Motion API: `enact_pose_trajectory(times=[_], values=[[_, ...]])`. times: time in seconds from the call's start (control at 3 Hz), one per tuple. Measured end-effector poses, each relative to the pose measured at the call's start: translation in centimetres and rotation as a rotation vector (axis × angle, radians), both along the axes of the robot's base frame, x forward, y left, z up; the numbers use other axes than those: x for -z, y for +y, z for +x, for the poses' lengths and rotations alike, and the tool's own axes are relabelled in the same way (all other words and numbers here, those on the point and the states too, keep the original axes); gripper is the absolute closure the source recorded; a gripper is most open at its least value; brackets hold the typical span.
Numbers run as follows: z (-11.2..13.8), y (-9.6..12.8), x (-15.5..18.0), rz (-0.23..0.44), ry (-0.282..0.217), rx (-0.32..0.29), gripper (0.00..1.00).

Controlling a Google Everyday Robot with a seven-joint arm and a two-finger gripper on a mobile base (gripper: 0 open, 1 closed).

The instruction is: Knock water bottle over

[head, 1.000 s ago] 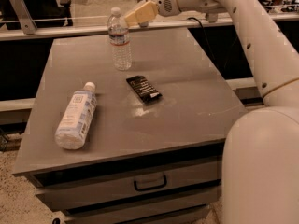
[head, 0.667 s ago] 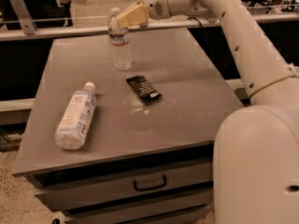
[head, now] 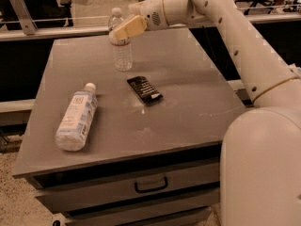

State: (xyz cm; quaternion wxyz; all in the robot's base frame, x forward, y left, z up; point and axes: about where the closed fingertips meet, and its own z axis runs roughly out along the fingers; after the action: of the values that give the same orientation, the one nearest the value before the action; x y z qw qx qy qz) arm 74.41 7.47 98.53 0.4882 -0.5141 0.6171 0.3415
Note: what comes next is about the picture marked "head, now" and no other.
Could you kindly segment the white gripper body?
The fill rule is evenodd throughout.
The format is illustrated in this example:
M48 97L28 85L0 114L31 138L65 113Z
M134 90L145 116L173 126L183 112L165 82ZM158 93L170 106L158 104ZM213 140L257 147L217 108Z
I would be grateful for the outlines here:
M147 20L149 30L160 30L166 27L163 11L163 0L144 0L140 14Z

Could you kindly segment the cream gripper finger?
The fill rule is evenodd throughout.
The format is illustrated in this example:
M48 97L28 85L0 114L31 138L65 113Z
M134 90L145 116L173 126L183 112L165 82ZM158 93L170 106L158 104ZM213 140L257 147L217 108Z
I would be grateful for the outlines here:
M111 31L112 41L128 40L144 33L148 28L147 20L141 15L130 15Z
M142 2L133 3L133 4L130 4L128 6L128 9L129 9L129 11L130 11L131 14L141 15L142 5L143 5Z

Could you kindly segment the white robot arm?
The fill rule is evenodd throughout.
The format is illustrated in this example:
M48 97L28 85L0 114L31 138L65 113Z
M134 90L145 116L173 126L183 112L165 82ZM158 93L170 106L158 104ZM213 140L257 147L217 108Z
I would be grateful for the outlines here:
M233 0L145 0L110 32L126 40L146 30L209 19L254 107L227 129L220 158L222 226L301 226L301 77Z

